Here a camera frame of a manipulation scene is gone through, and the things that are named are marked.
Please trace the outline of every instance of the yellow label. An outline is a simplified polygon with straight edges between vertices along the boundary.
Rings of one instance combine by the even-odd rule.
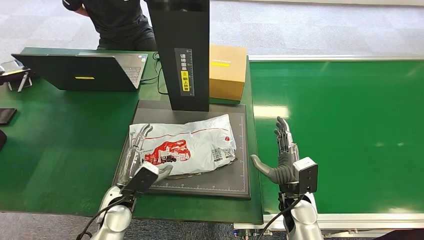
[[[75,79],[94,80],[94,77],[92,77],[92,76],[76,76]]]
[[[7,72],[7,73],[5,73],[3,76],[12,75],[12,74],[17,74],[17,73],[21,73],[21,72],[23,72],[23,70],[11,71],[11,72]]]
[[[212,62],[212,65],[213,65],[213,66],[221,66],[221,67],[229,67],[229,66],[230,66],[230,64],[229,64],[229,63],[216,62],[216,61],[213,61],[213,62]]]
[[[189,82],[188,71],[181,71],[181,82],[182,82],[182,90],[184,92],[190,92],[190,82]]]

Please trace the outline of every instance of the plastic mailer bag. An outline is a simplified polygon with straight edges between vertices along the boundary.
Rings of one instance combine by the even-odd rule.
[[[129,126],[129,139],[145,125]],[[172,175],[213,171],[236,159],[236,142],[228,114],[186,124],[151,123],[141,158],[159,169],[172,165]]]

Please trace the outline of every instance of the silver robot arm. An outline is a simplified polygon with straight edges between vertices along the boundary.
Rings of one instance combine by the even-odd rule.
[[[250,159],[255,168],[279,185],[279,209],[286,210],[282,215],[287,239],[323,240],[317,223],[318,213],[305,196],[317,190],[318,165],[309,157],[299,159],[298,147],[293,143],[289,125],[283,118],[277,118],[276,127],[278,166],[272,168],[256,155],[251,155]]]
[[[105,210],[96,218],[98,230],[92,235],[91,240],[123,240],[125,230],[130,225],[133,216],[136,198],[143,195],[152,184],[170,175],[173,168],[171,165],[159,169],[141,158],[143,142],[152,129],[153,127],[147,124],[141,128],[134,139],[130,140],[125,160],[127,164],[125,164],[123,173],[128,181],[122,187],[112,186],[105,193],[99,212],[106,208],[110,209]],[[77,240],[82,239],[87,228],[88,226],[78,235]]]

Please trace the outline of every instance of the red printed logo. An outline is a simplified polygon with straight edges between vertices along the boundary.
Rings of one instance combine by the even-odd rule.
[[[190,156],[191,154],[187,148],[186,140],[175,142],[165,141],[160,146],[156,147],[151,154],[145,154],[144,160],[153,165],[159,165],[176,161],[187,161]]]

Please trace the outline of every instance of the robotic thumb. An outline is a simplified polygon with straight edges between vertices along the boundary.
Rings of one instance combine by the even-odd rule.
[[[173,168],[172,165],[168,165],[164,167],[163,169],[159,170],[159,175],[157,176],[155,183],[167,178],[171,174],[172,168]]]
[[[258,156],[250,155],[250,159],[256,169],[263,173],[271,182],[281,185],[291,182],[291,168],[285,164],[272,168],[263,163]]]

